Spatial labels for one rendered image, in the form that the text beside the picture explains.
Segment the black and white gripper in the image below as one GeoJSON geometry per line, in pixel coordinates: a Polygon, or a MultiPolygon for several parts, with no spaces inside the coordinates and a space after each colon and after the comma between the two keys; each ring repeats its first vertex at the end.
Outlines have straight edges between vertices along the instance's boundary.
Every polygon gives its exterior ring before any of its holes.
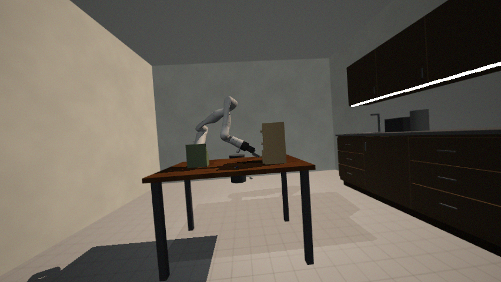
{"type": "Polygon", "coordinates": [[[236,153],[239,153],[240,150],[243,150],[243,151],[249,151],[250,153],[253,153],[252,155],[256,156],[256,157],[260,157],[259,155],[257,155],[255,152],[255,148],[252,147],[252,146],[249,146],[249,143],[243,141],[243,140],[240,140],[238,139],[235,146],[238,148],[236,153]],[[239,152],[238,152],[239,151],[239,152]]]}

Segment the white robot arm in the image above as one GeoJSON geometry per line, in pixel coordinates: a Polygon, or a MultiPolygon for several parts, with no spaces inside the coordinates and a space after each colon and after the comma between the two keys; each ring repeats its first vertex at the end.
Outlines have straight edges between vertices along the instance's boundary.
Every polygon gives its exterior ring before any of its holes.
{"type": "Polygon", "coordinates": [[[236,108],[237,104],[238,103],[235,99],[233,99],[230,96],[227,96],[224,100],[223,109],[218,109],[214,111],[205,120],[203,120],[200,124],[197,125],[195,129],[198,133],[196,134],[196,139],[193,144],[205,143],[206,135],[208,133],[208,127],[206,127],[205,125],[210,123],[216,123],[223,117],[220,137],[223,141],[228,142],[235,146],[238,138],[229,135],[229,129],[231,126],[231,116],[229,112],[232,111],[234,108],[236,108]]]}

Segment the tan wooden chest of drawers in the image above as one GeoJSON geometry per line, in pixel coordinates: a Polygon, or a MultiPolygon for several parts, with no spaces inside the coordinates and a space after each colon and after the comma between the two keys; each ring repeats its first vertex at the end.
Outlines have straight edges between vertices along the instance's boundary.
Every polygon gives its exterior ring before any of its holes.
{"type": "Polygon", "coordinates": [[[263,123],[265,164],[286,163],[284,122],[263,123]]]}

